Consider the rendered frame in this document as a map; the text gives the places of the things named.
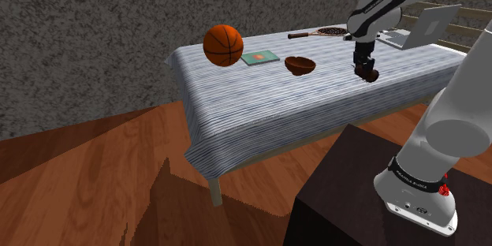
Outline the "small round brown object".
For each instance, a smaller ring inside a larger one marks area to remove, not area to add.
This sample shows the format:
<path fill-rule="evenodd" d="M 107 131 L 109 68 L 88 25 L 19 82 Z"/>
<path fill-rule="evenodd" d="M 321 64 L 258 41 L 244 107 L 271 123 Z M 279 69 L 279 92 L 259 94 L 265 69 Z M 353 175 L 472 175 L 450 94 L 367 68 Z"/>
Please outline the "small round brown object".
<path fill-rule="evenodd" d="M 372 83 L 375 82 L 379 77 L 379 72 L 376 69 L 365 69 L 362 65 L 357 65 L 354 68 L 354 73 L 359 76 L 362 80 Z"/>

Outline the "brown tennis racket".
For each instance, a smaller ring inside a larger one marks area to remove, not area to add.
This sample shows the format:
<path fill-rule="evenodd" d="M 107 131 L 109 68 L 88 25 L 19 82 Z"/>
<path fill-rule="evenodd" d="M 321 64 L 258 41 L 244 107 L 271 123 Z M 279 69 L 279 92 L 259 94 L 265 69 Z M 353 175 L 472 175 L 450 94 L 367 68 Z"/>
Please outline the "brown tennis racket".
<path fill-rule="evenodd" d="M 313 32 L 302 32 L 302 33 L 288 34 L 288 39 L 303 38 L 303 37 L 308 37 L 310 35 L 316 35 L 316 36 L 344 36 L 344 35 L 346 35 L 348 33 L 349 32 L 347 31 L 346 28 L 324 27 L 324 28 L 318 28 L 318 29 L 314 30 Z"/>

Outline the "brown bowl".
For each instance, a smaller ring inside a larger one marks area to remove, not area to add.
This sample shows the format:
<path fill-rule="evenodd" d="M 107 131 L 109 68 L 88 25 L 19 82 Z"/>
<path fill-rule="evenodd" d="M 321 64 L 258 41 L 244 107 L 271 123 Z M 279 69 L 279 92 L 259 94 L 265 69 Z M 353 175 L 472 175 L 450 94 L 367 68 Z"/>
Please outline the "brown bowl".
<path fill-rule="evenodd" d="M 309 58 L 291 56 L 285 59 L 285 67 L 294 76 L 302 76 L 311 73 L 316 63 Z"/>

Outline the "grey laptop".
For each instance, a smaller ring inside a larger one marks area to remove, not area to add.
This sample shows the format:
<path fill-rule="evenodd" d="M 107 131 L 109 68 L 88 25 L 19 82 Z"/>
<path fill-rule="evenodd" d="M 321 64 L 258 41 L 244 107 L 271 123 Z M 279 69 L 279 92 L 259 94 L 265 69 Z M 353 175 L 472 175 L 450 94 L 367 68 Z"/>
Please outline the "grey laptop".
<path fill-rule="evenodd" d="M 425 9 L 410 32 L 404 29 L 385 31 L 379 34 L 377 40 L 400 50 L 435 43 L 460 7 L 461 4 Z"/>

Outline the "teal book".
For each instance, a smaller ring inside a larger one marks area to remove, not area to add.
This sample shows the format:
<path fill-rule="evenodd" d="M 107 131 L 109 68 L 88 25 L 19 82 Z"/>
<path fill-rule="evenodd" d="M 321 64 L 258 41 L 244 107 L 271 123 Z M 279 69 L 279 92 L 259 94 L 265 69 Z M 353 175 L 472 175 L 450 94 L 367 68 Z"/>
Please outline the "teal book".
<path fill-rule="evenodd" d="M 270 50 L 262 50 L 262 51 L 242 54 L 240 58 L 248 66 L 260 65 L 267 62 L 276 62 L 280 60 L 280 58 Z"/>

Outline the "bed with striped grey cover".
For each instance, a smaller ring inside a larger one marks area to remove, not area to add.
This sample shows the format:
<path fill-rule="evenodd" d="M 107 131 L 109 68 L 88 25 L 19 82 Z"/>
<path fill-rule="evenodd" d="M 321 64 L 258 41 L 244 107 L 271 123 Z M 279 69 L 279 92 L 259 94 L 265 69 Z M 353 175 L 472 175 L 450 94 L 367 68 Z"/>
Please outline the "bed with striped grey cover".
<path fill-rule="evenodd" d="M 431 99 L 447 85 L 466 47 L 441 41 L 398 50 L 375 46 L 380 77 L 365 83 L 352 70 L 353 43 L 340 37 L 288 39 L 284 32 L 248 37 L 245 50 L 272 50 L 279 61 L 221 67 L 201 45 L 167 59 L 176 73 L 191 139 L 188 162 L 222 201 L 221 175 Z M 287 57 L 309 58 L 315 69 L 294 76 Z"/>

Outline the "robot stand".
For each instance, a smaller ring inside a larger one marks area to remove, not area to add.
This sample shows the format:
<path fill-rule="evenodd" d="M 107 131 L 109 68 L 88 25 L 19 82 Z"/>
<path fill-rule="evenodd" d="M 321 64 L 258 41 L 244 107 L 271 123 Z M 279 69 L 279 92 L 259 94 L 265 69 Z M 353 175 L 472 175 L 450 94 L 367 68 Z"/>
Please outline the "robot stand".
<path fill-rule="evenodd" d="M 448 172 L 457 231 L 441 236 L 390 213 L 373 180 L 400 146 L 345 127 L 297 194 L 283 246 L 492 246 L 492 184 Z"/>

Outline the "orange basketball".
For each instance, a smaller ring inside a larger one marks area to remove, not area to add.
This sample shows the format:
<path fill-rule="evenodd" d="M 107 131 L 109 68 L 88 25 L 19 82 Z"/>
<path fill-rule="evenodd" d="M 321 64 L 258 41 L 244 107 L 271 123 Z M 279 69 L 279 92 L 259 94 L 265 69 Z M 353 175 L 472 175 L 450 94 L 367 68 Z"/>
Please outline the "orange basketball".
<path fill-rule="evenodd" d="M 210 28 L 203 38 L 203 52 L 214 65 L 226 67 L 235 64 L 241 57 L 244 43 L 240 33 L 226 24 Z"/>

